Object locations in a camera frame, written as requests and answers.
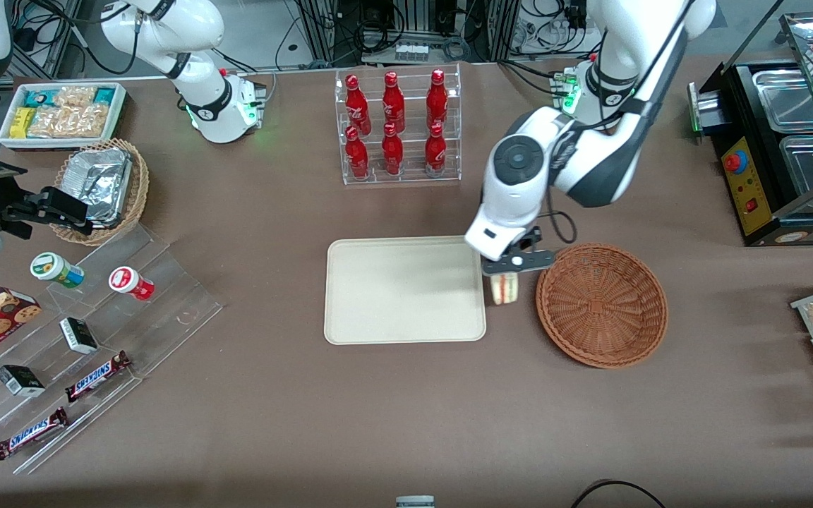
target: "yellow control panel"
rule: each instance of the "yellow control panel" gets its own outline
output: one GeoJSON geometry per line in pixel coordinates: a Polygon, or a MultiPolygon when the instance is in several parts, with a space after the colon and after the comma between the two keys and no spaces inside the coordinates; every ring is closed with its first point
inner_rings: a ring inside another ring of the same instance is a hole
{"type": "Polygon", "coordinates": [[[742,230],[746,235],[753,234],[770,222],[773,215],[745,138],[727,150],[720,158],[720,163],[723,164],[723,173],[726,174],[726,182],[730,186],[730,193],[733,194],[736,215],[739,216],[742,230]]]}

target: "snickers bar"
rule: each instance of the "snickers bar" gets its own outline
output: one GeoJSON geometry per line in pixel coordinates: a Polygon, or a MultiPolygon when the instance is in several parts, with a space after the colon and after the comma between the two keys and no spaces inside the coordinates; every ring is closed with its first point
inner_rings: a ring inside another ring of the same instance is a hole
{"type": "Polygon", "coordinates": [[[8,459],[13,454],[17,453],[20,447],[25,446],[27,443],[38,440],[43,434],[58,427],[68,427],[68,415],[65,414],[65,408],[55,409],[51,417],[40,421],[31,428],[12,437],[10,440],[0,441],[0,460],[8,459]]]}
{"type": "Polygon", "coordinates": [[[88,373],[87,377],[79,380],[74,386],[65,389],[68,395],[68,403],[77,401],[88,392],[92,392],[97,386],[100,386],[107,379],[119,373],[127,365],[130,365],[130,359],[127,358],[125,351],[120,351],[115,356],[111,357],[107,363],[103,363],[99,369],[88,373]]]}

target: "red switch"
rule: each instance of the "red switch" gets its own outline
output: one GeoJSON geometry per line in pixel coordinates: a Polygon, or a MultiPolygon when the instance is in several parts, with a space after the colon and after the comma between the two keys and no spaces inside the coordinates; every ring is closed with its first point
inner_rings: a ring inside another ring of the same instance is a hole
{"type": "Polygon", "coordinates": [[[729,171],[730,173],[733,173],[739,169],[740,165],[742,165],[742,159],[739,158],[739,155],[732,154],[723,159],[723,169],[729,171]]]}

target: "metal food warmer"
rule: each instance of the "metal food warmer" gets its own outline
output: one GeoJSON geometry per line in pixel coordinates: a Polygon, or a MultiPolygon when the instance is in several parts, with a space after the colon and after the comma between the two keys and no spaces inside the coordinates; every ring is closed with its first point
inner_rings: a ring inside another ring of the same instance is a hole
{"type": "Polygon", "coordinates": [[[689,84],[693,129],[713,143],[749,246],[813,245],[813,12],[786,4],[689,84]]]}

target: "white tray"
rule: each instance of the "white tray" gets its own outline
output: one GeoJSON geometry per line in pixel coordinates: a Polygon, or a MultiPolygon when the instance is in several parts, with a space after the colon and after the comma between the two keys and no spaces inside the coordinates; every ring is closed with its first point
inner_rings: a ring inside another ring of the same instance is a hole
{"type": "Polygon", "coordinates": [[[33,83],[29,85],[20,85],[14,90],[12,102],[8,106],[8,113],[6,119],[2,122],[0,128],[0,144],[3,147],[11,148],[12,150],[59,150],[71,149],[79,147],[88,147],[99,141],[106,141],[112,138],[115,133],[115,128],[119,124],[121,116],[121,109],[124,105],[126,96],[125,88],[116,81],[71,81],[70,83],[33,83]],[[107,89],[115,89],[115,95],[112,97],[112,103],[109,105],[109,115],[106,117],[106,126],[102,129],[102,135],[98,138],[11,138],[8,135],[11,128],[12,121],[14,120],[14,112],[27,99],[27,94],[32,91],[39,90],[52,90],[58,87],[78,86],[78,87],[107,87],[107,89]]]}
{"type": "Polygon", "coordinates": [[[477,341],[481,260],[461,236],[339,240],[328,248],[325,338],[332,344],[477,341]]]}

